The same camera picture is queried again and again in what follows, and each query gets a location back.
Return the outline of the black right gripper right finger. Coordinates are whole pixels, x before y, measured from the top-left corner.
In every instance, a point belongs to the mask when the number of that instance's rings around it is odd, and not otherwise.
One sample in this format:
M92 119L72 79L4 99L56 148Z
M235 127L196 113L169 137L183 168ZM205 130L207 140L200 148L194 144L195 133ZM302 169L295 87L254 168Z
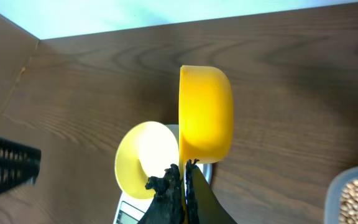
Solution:
M198 159L186 163L186 213L189 224L236 224L211 190Z

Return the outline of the white digital kitchen scale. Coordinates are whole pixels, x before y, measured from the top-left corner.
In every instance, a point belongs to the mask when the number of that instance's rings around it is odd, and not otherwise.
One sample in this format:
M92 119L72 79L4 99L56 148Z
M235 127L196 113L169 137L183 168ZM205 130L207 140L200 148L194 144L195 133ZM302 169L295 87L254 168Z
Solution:
M179 127L155 121L133 127L119 144L114 172L122 191L115 223L183 223L185 178Z

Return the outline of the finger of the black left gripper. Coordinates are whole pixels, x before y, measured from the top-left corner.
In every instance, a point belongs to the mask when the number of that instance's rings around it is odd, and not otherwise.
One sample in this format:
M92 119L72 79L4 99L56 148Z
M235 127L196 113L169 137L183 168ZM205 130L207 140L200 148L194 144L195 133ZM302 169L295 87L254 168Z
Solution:
M0 137L0 195L39 176L41 150Z

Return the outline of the pale yellow plastic bowl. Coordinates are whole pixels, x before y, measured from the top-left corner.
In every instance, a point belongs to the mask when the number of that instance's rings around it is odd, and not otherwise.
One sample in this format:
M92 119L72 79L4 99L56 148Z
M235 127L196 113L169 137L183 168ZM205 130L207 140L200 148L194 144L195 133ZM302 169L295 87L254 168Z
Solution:
M120 189L145 200L155 191L145 187L150 177L163 177L172 164L179 164L178 141L167 125L146 121L123 137L116 151L114 172Z

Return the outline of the yellow plastic measuring scoop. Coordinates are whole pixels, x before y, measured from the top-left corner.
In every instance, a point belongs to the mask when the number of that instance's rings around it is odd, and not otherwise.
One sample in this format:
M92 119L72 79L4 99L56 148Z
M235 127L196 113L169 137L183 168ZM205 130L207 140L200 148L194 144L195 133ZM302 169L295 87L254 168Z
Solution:
M185 169L188 160L198 159L196 165L223 160L231 148L234 131L228 77L215 67L183 65L178 97L180 159Z

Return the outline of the clear plastic container of soybeans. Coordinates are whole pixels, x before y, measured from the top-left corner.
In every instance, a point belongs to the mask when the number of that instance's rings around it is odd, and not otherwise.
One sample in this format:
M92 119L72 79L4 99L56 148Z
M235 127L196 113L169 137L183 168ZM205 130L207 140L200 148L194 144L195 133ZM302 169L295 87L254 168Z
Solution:
M358 224L358 167L331 182L324 206L324 224Z

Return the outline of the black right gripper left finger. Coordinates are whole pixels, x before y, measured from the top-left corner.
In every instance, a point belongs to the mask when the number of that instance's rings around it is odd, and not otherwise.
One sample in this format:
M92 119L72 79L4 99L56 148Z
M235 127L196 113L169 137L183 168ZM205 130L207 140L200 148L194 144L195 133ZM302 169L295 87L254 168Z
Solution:
M185 210L181 186L182 179L176 164L165 169L163 177L149 177L145 188L154 190L155 194L138 224L182 224L185 221Z

